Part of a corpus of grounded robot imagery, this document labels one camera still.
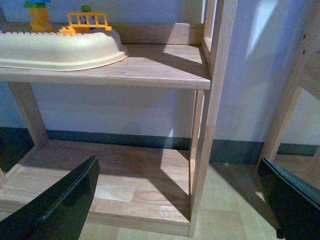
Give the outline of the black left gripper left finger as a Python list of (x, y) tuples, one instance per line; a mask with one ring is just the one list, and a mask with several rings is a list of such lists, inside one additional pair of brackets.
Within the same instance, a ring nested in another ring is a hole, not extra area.
[(0, 222), (2, 240), (77, 240), (92, 205), (100, 171), (91, 156)]

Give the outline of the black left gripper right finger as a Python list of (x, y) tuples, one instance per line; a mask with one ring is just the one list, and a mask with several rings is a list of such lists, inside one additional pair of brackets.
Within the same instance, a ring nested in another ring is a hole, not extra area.
[(320, 238), (320, 190), (273, 161), (263, 158), (258, 175), (274, 217), (276, 237), (286, 240)]

